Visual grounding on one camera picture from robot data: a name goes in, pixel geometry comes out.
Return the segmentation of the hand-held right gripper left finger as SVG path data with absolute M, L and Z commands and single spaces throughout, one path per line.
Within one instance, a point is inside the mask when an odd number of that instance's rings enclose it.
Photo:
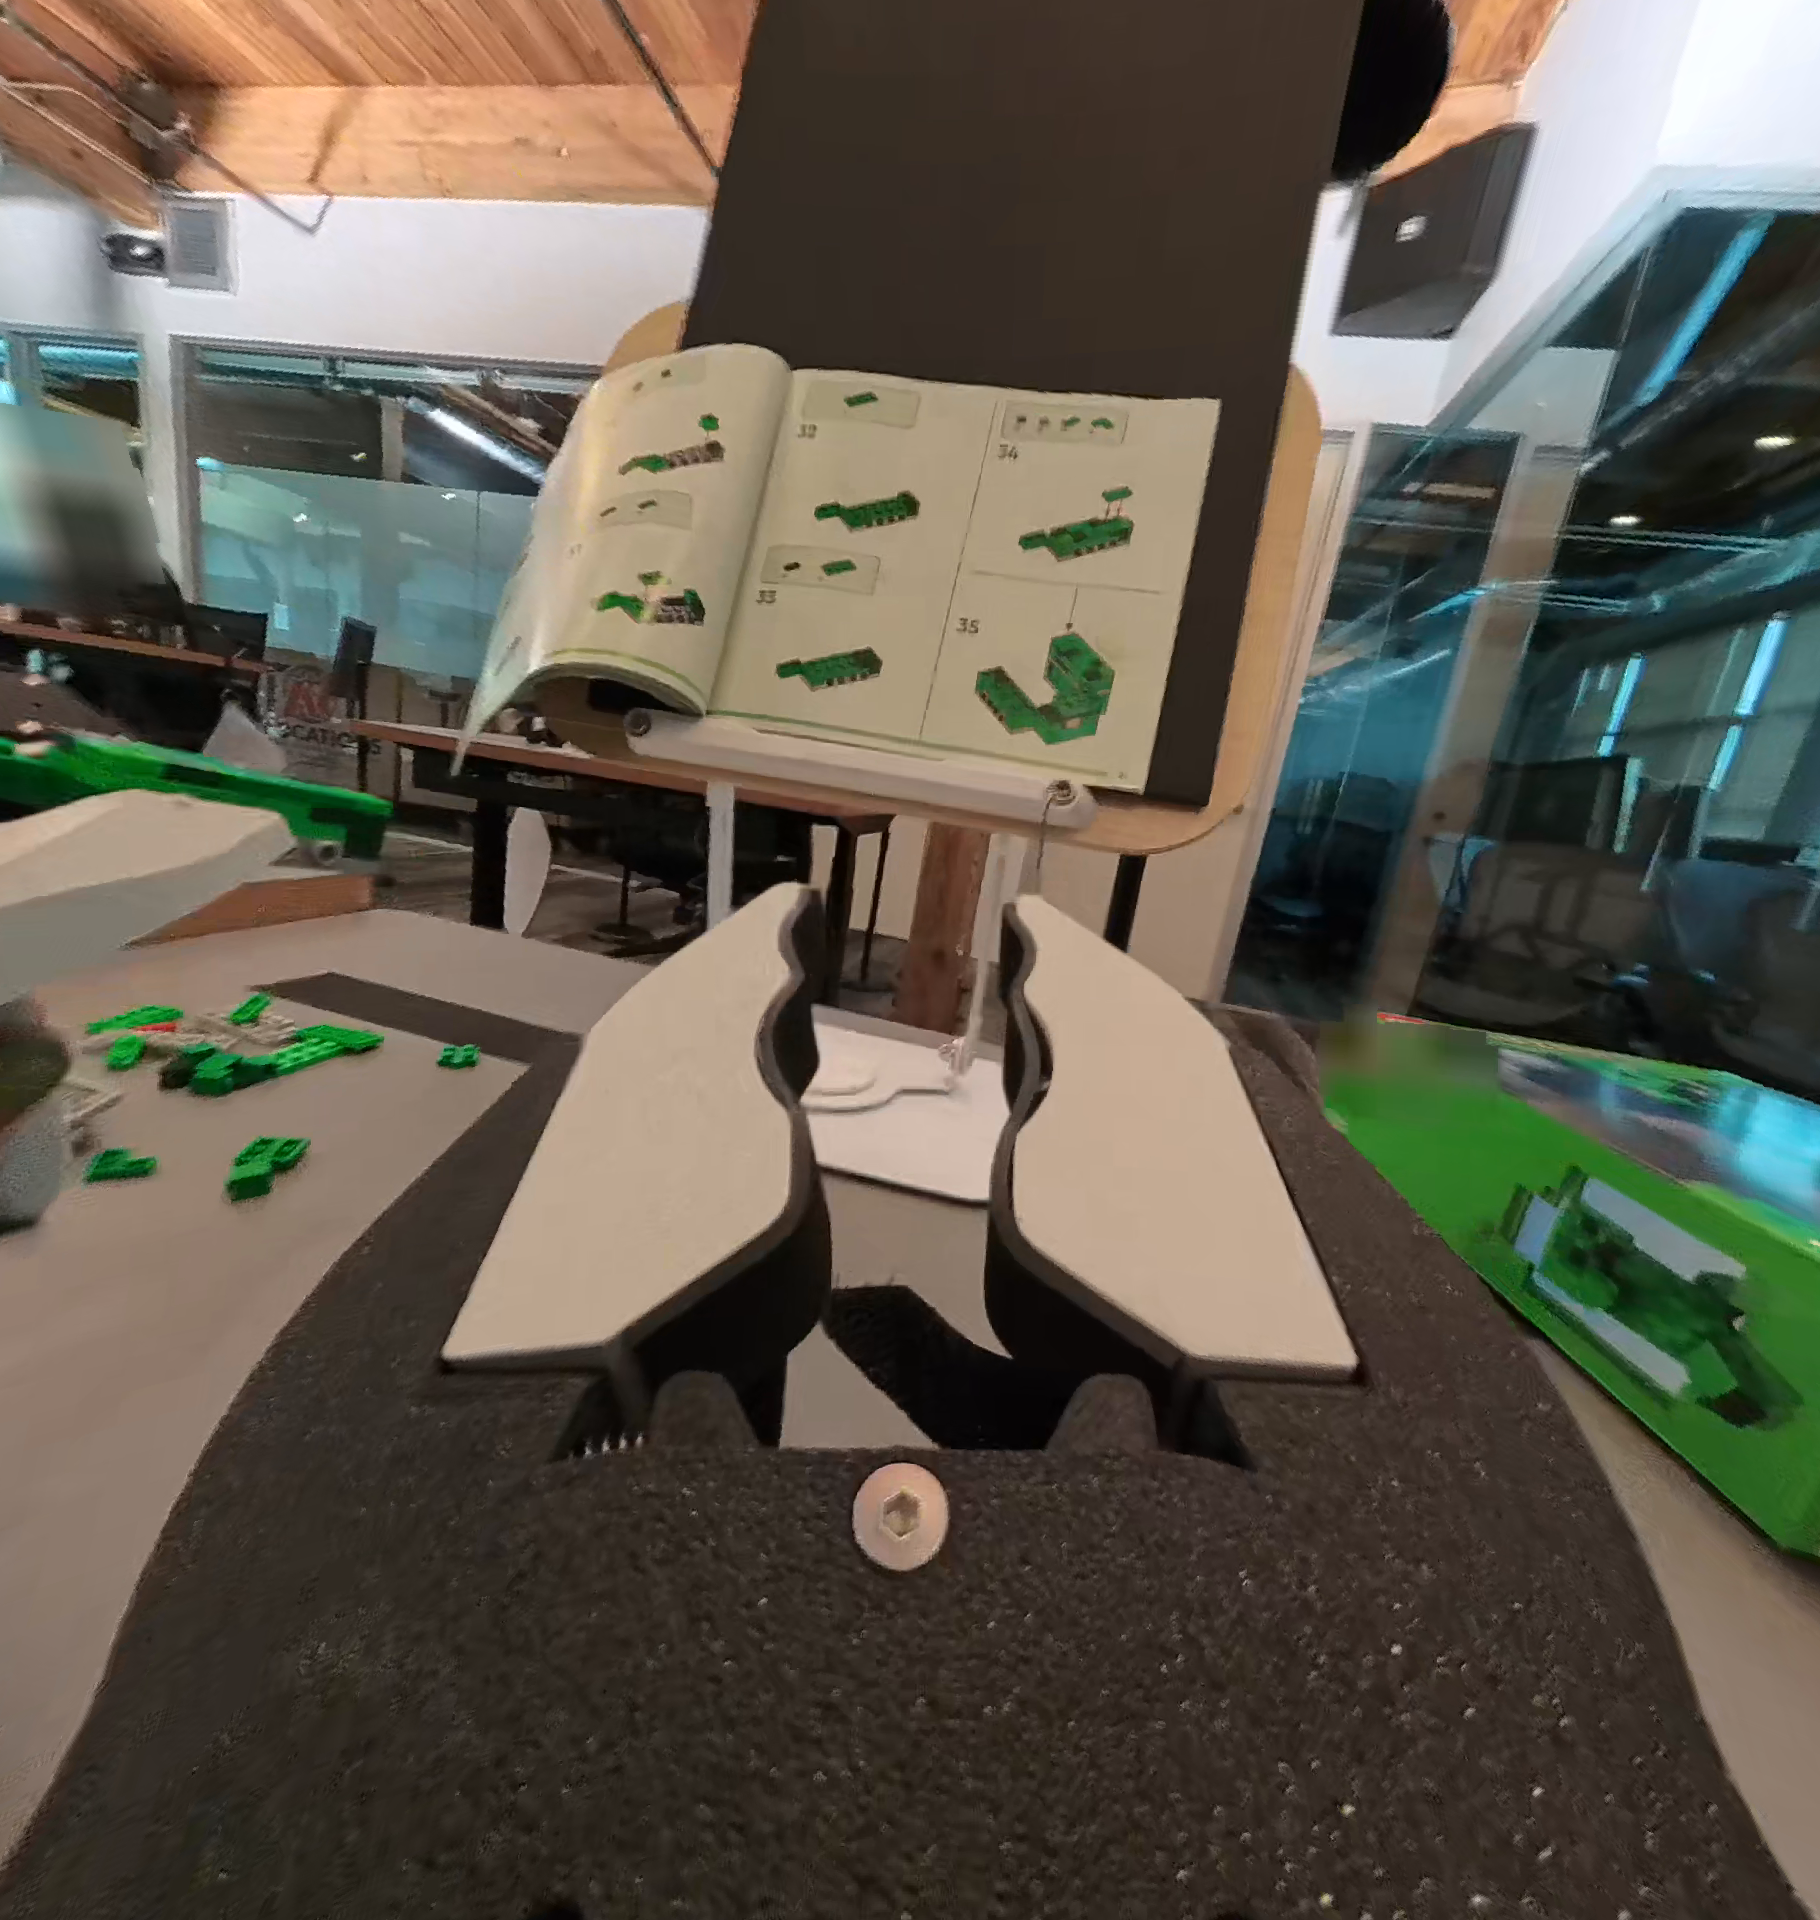
M 824 900 L 765 886 L 586 1031 L 447 1368 L 775 1373 L 829 1305 Z

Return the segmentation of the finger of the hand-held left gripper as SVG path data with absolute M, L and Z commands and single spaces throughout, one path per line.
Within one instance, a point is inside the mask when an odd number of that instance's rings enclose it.
M 0 826 L 0 1011 L 200 913 L 290 849 L 276 810 L 150 790 Z

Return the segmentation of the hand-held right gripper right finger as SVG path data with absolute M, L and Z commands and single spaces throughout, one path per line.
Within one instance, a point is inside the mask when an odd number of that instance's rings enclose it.
M 1011 1353 L 1114 1335 L 1198 1379 L 1354 1379 L 1354 1341 L 1230 1036 L 1048 900 L 1004 913 L 989 1326 Z

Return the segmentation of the green toy brick assembly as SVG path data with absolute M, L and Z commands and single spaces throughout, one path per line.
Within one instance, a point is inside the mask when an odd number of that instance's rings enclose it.
M 281 819 L 300 849 L 334 849 L 374 865 L 395 805 L 366 790 L 300 784 L 276 770 L 241 770 L 183 749 L 150 749 L 119 736 L 0 736 L 0 805 L 53 810 L 97 794 L 178 794 L 227 799 Z

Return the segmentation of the grey desk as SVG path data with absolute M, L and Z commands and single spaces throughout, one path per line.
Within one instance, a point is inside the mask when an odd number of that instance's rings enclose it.
M 159 946 L 66 1023 L 357 972 L 586 1031 L 459 924 Z M 570 1077 L 474 1041 L 133 1091 L 0 1240 L 0 1916 L 1820 1916 L 1820 1573 L 1765 1563 L 1219 1017 L 1364 1384 L 1037 1393 L 984 1230 L 829 1185 L 793 1450 L 440 1335 Z

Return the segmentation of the person's left hand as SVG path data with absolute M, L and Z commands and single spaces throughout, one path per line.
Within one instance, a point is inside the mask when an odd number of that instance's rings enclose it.
M 32 995 L 0 1005 L 0 1129 L 45 1103 L 67 1071 L 66 1031 L 40 1017 Z

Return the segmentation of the wood-edged neighbouring table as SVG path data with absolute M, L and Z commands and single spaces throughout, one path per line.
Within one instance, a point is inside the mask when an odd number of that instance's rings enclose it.
M 227 886 L 218 900 L 141 933 L 130 946 L 218 938 L 276 924 L 334 924 L 374 904 L 374 875 L 366 868 L 270 868 L 262 880 Z

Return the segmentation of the pile of loose toy bricks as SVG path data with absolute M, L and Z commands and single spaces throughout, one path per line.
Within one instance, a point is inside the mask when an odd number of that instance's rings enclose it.
M 133 1005 L 82 1026 L 94 1077 L 66 1087 L 66 1127 L 77 1134 L 82 1191 L 159 1185 L 162 1161 L 130 1141 L 97 1141 L 97 1120 L 141 1071 L 162 1098 L 240 1103 L 316 1069 L 374 1063 L 389 1031 L 349 1023 L 298 1023 L 270 991 L 250 991 L 218 1017 L 178 1005 Z

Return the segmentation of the printed cardboard box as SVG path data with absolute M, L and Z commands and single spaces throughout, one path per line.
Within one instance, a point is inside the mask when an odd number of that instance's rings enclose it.
M 257 720 L 281 749 L 298 784 L 401 794 L 395 742 L 356 733 L 356 703 L 331 691 L 316 656 L 270 656 L 257 682 Z

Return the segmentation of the black office chair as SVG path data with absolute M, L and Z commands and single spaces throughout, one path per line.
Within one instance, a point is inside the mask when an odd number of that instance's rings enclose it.
M 621 918 L 596 928 L 611 957 L 671 957 L 708 928 L 708 799 L 681 790 L 627 790 L 605 810 L 605 851 L 621 865 Z M 632 894 L 671 894 L 671 924 L 644 933 Z

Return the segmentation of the green toy set box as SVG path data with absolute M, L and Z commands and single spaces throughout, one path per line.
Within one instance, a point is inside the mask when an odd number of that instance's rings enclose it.
M 1820 1103 L 1409 1017 L 1326 1026 L 1322 1103 L 1517 1323 L 1820 1560 Z

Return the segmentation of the open building instruction booklet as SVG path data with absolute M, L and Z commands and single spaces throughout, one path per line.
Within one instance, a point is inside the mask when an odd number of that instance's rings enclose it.
M 586 390 L 462 736 L 549 682 L 1147 794 L 1219 397 L 793 373 L 723 343 Z

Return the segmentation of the black board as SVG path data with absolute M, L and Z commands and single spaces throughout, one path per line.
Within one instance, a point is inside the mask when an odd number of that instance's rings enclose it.
M 681 348 L 1219 397 L 1147 799 L 1207 799 L 1354 0 L 773 0 Z

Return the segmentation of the grey wall vent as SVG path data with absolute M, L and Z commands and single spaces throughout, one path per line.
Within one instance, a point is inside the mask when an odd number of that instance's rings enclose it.
M 230 199 L 200 199 L 200 192 L 162 199 L 162 279 L 170 287 L 195 287 L 195 298 L 240 287 Z

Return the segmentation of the black wall speaker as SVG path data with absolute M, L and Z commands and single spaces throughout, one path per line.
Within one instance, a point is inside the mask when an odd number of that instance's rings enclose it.
M 1536 121 L 1506 121 L 1369 186 L 1333 337 L 1446 343 L 1500 274 Z

